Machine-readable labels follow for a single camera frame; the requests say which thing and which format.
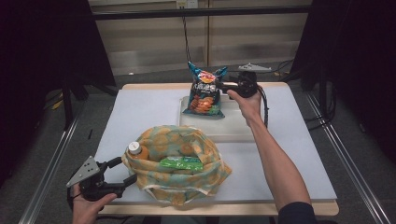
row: green package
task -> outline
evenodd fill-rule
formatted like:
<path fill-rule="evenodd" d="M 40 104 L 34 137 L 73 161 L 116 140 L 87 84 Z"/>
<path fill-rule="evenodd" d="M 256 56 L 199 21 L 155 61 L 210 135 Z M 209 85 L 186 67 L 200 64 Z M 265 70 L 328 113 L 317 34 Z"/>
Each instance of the green package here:
<path fill-rule="evenodd" d="M 201 161 L 194 157 L 167 157 L 160 161 L 160 165 L 179 170 L 201 171 L 204 169 Z"/>

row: bottle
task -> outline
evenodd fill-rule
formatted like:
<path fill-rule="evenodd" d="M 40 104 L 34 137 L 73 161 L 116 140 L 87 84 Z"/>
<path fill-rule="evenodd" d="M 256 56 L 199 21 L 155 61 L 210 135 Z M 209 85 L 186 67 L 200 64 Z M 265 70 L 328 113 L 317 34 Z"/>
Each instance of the bottle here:
<path fill-rule="evenodd" d="M 132 142 L 127 149 L 129 156 L 133 159 L 147 160 L 149 158 L 149 150 L 144 146 L 140 146 L 138 142 Z"/>

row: forearm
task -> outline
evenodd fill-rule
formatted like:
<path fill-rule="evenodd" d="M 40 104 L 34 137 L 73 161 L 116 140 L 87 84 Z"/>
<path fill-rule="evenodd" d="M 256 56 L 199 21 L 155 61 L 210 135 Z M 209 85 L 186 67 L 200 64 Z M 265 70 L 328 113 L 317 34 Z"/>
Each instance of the forearm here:
<path fill-rule="evenodd" d="M 274 196 L 276 209 L 293 202 L 310 203 L 305 183 L 289 156 L 269 134 L 261 119 L 249 122 L 262 160 L 265 178 Z"/>

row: shirt sleeve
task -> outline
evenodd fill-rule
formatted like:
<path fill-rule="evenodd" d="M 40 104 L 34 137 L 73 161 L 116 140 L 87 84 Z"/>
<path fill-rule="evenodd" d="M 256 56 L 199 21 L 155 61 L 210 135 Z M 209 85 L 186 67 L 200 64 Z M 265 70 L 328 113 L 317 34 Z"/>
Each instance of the shirt sleeve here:
<path fill-rule="evenodd" d="M 314 208 L 309 203 L 289 203 L 279 211 L 279 224 L 316 224 Z"/>

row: hand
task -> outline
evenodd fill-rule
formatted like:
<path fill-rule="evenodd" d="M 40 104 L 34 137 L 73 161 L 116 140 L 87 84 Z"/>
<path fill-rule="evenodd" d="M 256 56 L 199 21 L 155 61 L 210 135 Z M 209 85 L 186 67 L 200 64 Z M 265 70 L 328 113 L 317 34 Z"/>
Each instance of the hand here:
<path fill-rule="evenodd" d="M 247 121 L 247 126 L 250 127 L 250 122 L 253 120 L 262 120 L 262 96 L 258 92 L 249 98 L 243 98 L 236 91 L 232 90 L 228 90 L 227 94 L 239 104 L 242 116 Z"/>
<path fill-rule="evenodd" d="M 117 198 L 117 194 L 111 193 L 96 202 L 89 202 L 80 194 L 78 184 L 73 186 L 73 191 L 78 195 L 73 200 L 73 224 L 93 224 L 102 207 Z"/>

